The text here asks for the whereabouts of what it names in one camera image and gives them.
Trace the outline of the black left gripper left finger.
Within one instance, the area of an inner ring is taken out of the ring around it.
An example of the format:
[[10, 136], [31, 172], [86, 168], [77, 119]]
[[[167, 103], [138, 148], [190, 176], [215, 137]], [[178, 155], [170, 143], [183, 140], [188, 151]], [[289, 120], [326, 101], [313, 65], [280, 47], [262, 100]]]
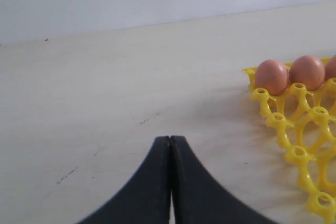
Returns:
[[147, 156], [129, 181], [102, 207], [80, 223], [169, 223], [170, 138], [155, 138]]

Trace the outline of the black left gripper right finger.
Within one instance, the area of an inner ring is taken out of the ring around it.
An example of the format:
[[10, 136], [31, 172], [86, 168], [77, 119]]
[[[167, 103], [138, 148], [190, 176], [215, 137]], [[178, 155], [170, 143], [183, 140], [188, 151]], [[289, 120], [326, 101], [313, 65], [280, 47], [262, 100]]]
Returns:
[[273, 223], [222, 187], [183, 136], [171, 136], [171, 179], [176, 223]]

